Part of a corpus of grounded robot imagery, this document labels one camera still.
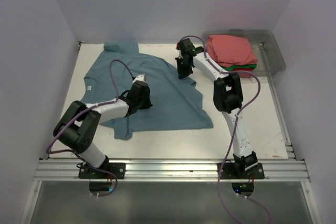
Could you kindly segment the blue t-shirt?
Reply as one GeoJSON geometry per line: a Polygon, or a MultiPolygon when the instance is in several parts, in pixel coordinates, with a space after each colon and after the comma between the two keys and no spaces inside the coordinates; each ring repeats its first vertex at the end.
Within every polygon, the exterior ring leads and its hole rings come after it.
{"type": "Polygon", "coordinates": [[[203,110],[203,96],[196,81],[180,80],[177,69],[162,58],[139,52],[135,42],[107,42],[103,52],[84,77],[83,103],[111,100],[131,88],[130,75],[146,75],[153,106],[127,118],[103,123],[114,129],[114,137],[128,140],[133,132],[211,129],[211,118],[203,110]]]}

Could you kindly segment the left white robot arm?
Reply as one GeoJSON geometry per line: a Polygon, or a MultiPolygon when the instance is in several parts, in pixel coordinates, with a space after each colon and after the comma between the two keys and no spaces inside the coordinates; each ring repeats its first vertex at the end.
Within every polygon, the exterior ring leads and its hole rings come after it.
{"type": "Polygon", "coordinates": [[[90,167],[97,178],[111,175],[113,171],[108,157],[93,144],[98,125],[129,117],[138,110],[152,106],[150,88],[145,81],[134,81],[131,89],[124,94],[126,96],[92,105],[74,101],[53,131],[53,141],[60,141],[69,147],[70,152],[84,161],[83,170],[87,172],[90,167]]]}

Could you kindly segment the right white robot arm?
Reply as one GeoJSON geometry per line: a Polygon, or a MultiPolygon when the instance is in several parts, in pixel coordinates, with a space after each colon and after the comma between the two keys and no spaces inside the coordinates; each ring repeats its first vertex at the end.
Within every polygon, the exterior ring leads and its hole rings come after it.
{"type": "Polygon", "coordinates": [[[243,91],[239,74],[228,72],[219,66],[202,46],[195,47],[191,36],[183,37],[176,45],[179,56],[175,58],[179,79],[188,77],[197,68],[213,83],[213,102],[222,113],[232,139],[229,149],[233,150],[232,162],[224,161],[218,169],[220,178],[247,178],[258,165],[257,155],[248,138],[243,120],[243,91]]]}

